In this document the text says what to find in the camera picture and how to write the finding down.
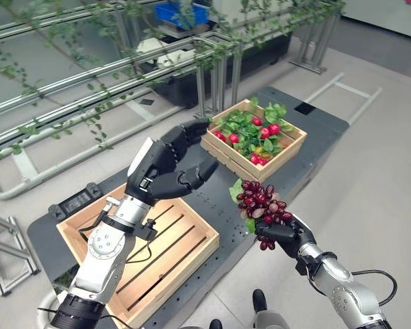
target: black shoe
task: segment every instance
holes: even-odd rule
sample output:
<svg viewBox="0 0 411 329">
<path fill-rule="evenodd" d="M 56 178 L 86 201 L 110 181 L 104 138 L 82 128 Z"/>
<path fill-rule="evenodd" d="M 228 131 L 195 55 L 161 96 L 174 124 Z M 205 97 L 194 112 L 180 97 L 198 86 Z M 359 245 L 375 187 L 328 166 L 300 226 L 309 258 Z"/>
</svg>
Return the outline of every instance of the black shoe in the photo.
<svg viewBox="0 0 411 329">
<path fill-rule="evenodd" d="M 214 319 L 210 322 L 208 329 L 222 329 L 222 323 L 218 319 Z"/>
<path fill-rule="evenodd" d="M 263 291 L 256 289 L 253 291 L 253 306 L 254 312 L 259 313 L 261 310 L 267 310 L 268 306 L 266 305 L 266 298 L 263 294 Z"/>
</svg>

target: table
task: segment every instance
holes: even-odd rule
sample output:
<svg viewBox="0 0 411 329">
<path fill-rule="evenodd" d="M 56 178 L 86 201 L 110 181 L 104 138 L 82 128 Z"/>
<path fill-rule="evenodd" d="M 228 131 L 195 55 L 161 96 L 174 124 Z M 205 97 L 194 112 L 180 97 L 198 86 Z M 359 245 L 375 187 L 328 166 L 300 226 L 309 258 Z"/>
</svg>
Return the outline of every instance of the table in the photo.
<svg viewBox="0 0 411 329">
<path fill-rule="evenodd" d="M 315 176 L 335 142 L 349 127 L 343 121 L 310 104 L 306 104 L 272 87 L 256 94 L 259 105 L 269 102 L 284 104 L 288 109 L 285 119 L 308 133 L 300 152 L 264 184 L 273 184 L 282 198 L 290 203 L 299 191 Z M 178 168 L 186 169 L 200 163 L 208 153 L 199 145 L 191 147 Z M 106 194 L 125 182 L 127 168 L 98 183 Z M 220 234 L 219 248 L 200 268 L 157 310 L 143 325 L 144 328 L 178 328 L 196 309 L 204 295 L 227 273 L 252 246 L 254 234 L 247 234 L 228 187 L 237 177 L 220 165 L 201 188 L 183 199 L 207 220 Z M 77 264 L 56 229 L 49 214 L 35 220 L 28 230 L 32 245 L 50 281 Z M 111 319 L 104 319 L 97 328 L 115 329 Z"/>
</svg>

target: empty wooden crate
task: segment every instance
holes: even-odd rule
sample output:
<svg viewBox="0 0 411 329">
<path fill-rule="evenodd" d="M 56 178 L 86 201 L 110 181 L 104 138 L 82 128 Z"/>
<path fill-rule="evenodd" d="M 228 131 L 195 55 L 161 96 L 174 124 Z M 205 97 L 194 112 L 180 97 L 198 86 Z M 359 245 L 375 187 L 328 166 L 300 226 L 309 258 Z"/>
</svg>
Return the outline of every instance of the empty wooden crate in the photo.
<svg viewBox="0 0 411 329">
<path fill-rule="evenodd" d="M 122 185 L 106 196 L 121 199 L 124 190 Z M 77 230 L 89 226 L 104 205 L 102 197 L 57 225 L 79 264 L 85 258 L 87 243 Z M 158 231 L 149 244 L 152 257 L 125 265 L 116 292 L 106 306 L 110 314 L 134 328 L 143 325 L 219 246 L 218 232 L 182 199 L 159 201 L 147 218 L 155 219 L 154 228 Z M 148 255 L 146 242 L 137 238 L 128 261 Z M 120 322 L 114 321 L 123 328 Z"/>
<path fill-rule="evenodd" d="M 226 111 L 214 116 L 207 133 L 202 137 L 201 146 L 240 178 L 244 180 L 257 180 L 262 183 L 298 153 L 307 134 L 298 127 L 285 121 L 287 124 L 293 126 L 294 129 L 290 132 L 279 133 L 277 142 L 283 146 L 283 151 L 264 166 L 253 164 L 233 149 L 233 147 L 224 143 L 214 135 L 214 132 L 219 130 L 216 122 L 220 118 L 224 119 L 233 110 L 250 111 L 258 117 L 263 117 L 263 108 L 257 106 L 257 108 L 253 110 L 251 107 L 251 102 L 248 99 L 244 99 Z"/>
</svg>

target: grape cluster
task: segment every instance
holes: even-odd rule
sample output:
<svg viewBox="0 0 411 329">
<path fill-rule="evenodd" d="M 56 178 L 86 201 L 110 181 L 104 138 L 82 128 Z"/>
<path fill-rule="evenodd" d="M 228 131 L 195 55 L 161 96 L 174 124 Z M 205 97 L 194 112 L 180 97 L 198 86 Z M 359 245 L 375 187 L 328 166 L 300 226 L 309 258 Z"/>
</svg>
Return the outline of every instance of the grape cluster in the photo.
<svg viewBox="0 0 411 329">
<path fill-rule="evenodd" d="M 263 221 L 268 225 L 277 223 L 286 225 L 292 214 L 285 211 L 286 202 L 280 200 L 279 193 L 276 193 L 274 186 L 268 185 L 266 188 L 259 182 L 245 180 L 242 182 L 243 193 L 237 195 L 238 207 L 242 211 L 243 217 L 253 218 L 256 221 Z M 266 236 L 258 236 L 260 249 L 275 249 L 274 239 Z"/>
</svg>

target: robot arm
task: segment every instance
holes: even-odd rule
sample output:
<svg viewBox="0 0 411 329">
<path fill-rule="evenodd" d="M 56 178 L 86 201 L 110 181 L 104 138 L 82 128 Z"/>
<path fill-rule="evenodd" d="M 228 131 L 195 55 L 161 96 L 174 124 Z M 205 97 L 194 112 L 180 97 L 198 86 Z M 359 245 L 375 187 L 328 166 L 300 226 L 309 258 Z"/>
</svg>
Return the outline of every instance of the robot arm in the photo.
<svg viewBox="0 0 411 329">
<path fill-rule="evenodd" d="M 259 222 L 256 234 L 275 239 L 288 256 L 297 260 L 295 269 L 329 298 L 348 328 L 391 329 L 374 293 L 356 282 L 335 254 L 323 252 L 309 227 L 297 216 L 293 215 L 288 226 Z"/>
<path fill-rule="evenodd" d="M 182 197 L 199 188 L 218 166 L 213 158 L 186 171 L 175 171 L 188 147 L 198 143 L 208 119 L 189 121 L 160 140 L 148 138 L 128 170 L 125 197 L 107 198 L 88 238 L 86 257 L 69 288 L 68 295 L 46 329 L 93 329 L 122 277 L 136 236 L 150 241 L 157 231 L 154 221 L 143 219 L 159 199 Z"/>
</svg>

